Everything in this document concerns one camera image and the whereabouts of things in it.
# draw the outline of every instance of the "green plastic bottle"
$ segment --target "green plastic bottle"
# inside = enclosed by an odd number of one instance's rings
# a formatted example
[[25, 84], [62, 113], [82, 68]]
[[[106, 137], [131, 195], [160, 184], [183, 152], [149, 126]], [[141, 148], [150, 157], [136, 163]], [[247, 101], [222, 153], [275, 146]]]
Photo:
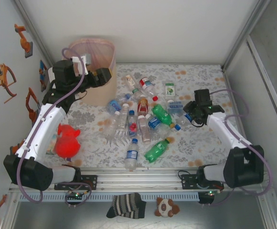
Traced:
[[144, 157], [150, 162], [154, 162], [158, 157], [160, 157], [167, 149], [170, 143], [170, 138], [166, 138], [164, 141], [156, 143], [145, 155]]
[[170, 128], [175, 127], [175, 124], [172, 122], [171, 116], [163, 109], [160, 104], [155, 105], [152, 108], [153, 114], [161, 121], [162, 123], [168, 125]]

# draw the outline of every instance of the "striped sock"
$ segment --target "striped sock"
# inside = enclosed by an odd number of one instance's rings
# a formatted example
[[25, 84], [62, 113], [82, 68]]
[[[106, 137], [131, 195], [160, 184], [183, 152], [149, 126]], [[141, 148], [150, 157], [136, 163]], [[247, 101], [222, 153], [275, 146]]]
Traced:
[[123, 216], [132, 219], [144, 218], [146, 202], [142, 201], [139, 193], [131, 193], [113, 197], [112, 206], [106, 216], [114, 218]]

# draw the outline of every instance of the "beige bin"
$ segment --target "beige bin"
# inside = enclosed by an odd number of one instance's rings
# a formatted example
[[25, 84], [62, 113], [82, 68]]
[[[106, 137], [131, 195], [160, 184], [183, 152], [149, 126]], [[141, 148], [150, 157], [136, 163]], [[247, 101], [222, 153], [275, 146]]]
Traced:
[[[86, 53], [91, 55], [92, 64], [87, 68], [89, 71], [93, 72], [98, 68], [111, 70], [112, 78], [106, 85], [89, 88], [87, 95], [82, 98], [82, 101], [88, 105], [106, 106], [109, 101], [115, 98], [117, 90], [115, 46], [104, 39], [83, 38], [70, 44], [69, 48], [75, 50], [79, 55]], [[70, 58], [73, 53], [66, 51], [65, 55]], [[76, 65], [74, 68], [75, 72], [78, 73]]]

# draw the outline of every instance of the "red stuffed toy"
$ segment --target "red stuffed toy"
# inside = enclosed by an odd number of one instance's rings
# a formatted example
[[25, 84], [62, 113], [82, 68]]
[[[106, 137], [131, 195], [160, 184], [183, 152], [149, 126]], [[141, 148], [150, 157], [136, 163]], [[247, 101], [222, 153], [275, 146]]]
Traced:
[[70, 125], [61, 125], [58, 127], [58, 135], [55, 151], [62, 158], [70, 158], [75, 156], [80, 149], [80, 144], [76, 137], [79, 136], [80, 130], [75, 130]]

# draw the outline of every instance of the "stuffed bear toy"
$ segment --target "stuffed bear toy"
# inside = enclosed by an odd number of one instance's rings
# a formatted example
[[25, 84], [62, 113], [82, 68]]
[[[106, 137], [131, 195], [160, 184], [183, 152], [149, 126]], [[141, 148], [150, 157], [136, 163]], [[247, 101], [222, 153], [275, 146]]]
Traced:
[[180, 212], [180, 208], [173, 203], [171, 199], [163, 199], [158, 197], [156, 199], [157, 210], [155, 211], [156, 216], [172, 217]]

